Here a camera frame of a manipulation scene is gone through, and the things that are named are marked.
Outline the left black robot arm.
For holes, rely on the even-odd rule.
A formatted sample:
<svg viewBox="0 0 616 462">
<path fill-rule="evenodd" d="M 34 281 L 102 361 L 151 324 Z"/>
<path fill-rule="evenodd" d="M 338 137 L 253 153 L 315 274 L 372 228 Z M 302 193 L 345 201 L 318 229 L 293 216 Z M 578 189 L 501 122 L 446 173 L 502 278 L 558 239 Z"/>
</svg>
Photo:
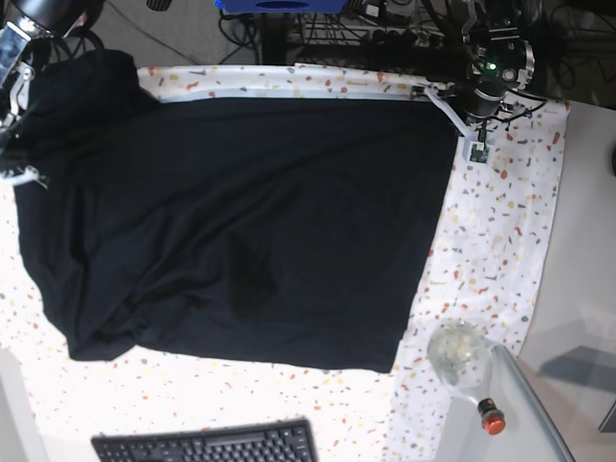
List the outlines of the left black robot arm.
<svg viewBox="0 0 616 462">
<path fill-rule="evenodd" d="M 534 9 L 527 1 L 465 1 L 460 33 L 470 62 L 457 102 L 473 121 L 498 112 L 505 96 L 530 83 L 535 57 L 526 29 Z"/>
</svg>

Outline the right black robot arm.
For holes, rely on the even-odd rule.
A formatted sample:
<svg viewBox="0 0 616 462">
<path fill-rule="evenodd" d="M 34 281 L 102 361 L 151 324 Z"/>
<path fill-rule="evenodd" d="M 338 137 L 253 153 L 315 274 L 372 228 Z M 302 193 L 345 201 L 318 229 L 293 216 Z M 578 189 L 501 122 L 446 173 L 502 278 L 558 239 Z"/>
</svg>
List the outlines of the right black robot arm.
<svg viewBox="0 0 616 462">
<path fill-rule="evenodd" d="M 52 108 L 52 91 L 31 100 L 30 86 L 46 69 L 76 67 L 78 49 L 67 40 L 89 41 L 100 55 L 103 45 L 90 28 L 99 18 L 102 1 L 3 1 L 1 3 L 1 184 L 18 187 L 45 184 L 45 176 L 22 154 L 8 147 L 32 116 L 55 116 L 72 111 L 78 97 L 67 96 Z"/>
</svg>

